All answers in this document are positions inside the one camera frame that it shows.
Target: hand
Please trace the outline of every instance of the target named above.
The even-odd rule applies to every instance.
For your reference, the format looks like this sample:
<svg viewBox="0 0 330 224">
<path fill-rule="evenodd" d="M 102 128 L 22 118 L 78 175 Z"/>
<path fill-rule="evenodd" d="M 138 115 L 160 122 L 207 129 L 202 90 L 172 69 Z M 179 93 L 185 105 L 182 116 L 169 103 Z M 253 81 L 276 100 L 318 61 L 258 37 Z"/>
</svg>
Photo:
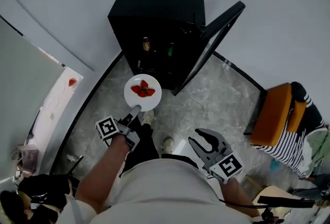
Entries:
<svg viewBox="0 0 330 224">
<path fill-rule="evenodd" d="M 126 143 L 125 136 L 121 133 L 117 133 L 112 137 L 110 147 L 120 148 L 123 149 L 123 151 L 130 152 L 130 146 Z"/>
</svg>

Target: red object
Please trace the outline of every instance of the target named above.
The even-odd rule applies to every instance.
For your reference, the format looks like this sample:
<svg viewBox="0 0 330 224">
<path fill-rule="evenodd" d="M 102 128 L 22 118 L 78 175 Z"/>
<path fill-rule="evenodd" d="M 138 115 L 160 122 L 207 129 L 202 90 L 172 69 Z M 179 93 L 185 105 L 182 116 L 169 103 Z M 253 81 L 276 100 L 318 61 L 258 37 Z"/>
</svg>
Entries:
<svg viewBox="0 0 330 224">
<path fill-rule="evenodd" d="M 154 89 L 147 89 L 146 90 L 146 95 L 148 97 L 151 97 L 154 93 L 155 93 L 155 90 Z"/>
<path fill-rule="evenodd" d="M 142 80 L 142 81 L 141 81 L 141 87 L 142 87 L 142 88 L 148 88 L 149 85 L 148 85 L 147 82 L 145 82 L 144 80 Z"/>
<path fill-rule="evenodd" d="M 69 79 L 69 87 L 73 86 L 76 82 L 77 82 L 77 80 L 75 78 L 70 78 Z"/>
<path fill-rule="evenodd" d="M 140 92 L 140 86 L 139 85 L 132 86 L 130 89 L 133 90 L 136 94 L 139 94 L 139 92 Z"/>
<path fill-rule="evenodd" d="M 139 96 L 140 96 L 141 98 L 145 98 L 145 97 L 146 97 L 146 90 L 141 89 L 140 92 L 139 92 Z"/>
</svg>

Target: black and white striped fabric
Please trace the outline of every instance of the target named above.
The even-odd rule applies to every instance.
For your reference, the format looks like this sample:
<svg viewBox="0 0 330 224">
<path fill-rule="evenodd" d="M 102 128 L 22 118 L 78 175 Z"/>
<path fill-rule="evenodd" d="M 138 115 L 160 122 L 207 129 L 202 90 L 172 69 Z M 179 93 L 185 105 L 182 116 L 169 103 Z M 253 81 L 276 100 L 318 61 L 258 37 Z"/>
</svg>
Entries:
<svg viewBox="0 0 330 224">
<path fill-rule="evenodd" d="M 285 126 L 281 133 L 276 146 L 254 146 L 258 150 L 262 150 L 271 155 L 276 160 L 290 167 L 299 177 L 305 177 L 303 171 L 298 170 L 298 166 L 303 159 L 302 151 L 304 138 L 307 134 L 315 129 L 324 126 L 324 121 L 319 113 L 318 109 L 314 105 L 310 96 L 307 94 L 303 86 L 297 82 L 291 84 L 292 87 L 292 102 L 289 111 L 289 115 L 285 122 Z M 307 103 L 304 116 L 300 122 L 297 132 L 288 132 L 287 125 L 290 113 L 293 110 L 295 101 Z"/>
</svg>

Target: orange chair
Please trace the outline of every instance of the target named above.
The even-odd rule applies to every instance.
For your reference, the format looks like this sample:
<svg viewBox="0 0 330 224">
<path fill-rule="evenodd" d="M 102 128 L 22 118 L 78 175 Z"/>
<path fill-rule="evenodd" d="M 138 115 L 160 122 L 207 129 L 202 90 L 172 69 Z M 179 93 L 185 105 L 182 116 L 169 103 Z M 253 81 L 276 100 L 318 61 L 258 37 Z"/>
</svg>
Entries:
<svg viewBox="0 0 330 224">
<path fill-rule="evenodd" d="M 275 146 L 285 127 L 290 106 L 287 131 L 296 132 L 306 109 L 306 102 L 292 102 L 291 84 L 285 83 L 269 89 L 258 121 L 251 135 L 256 145 Z"/>
</svg>

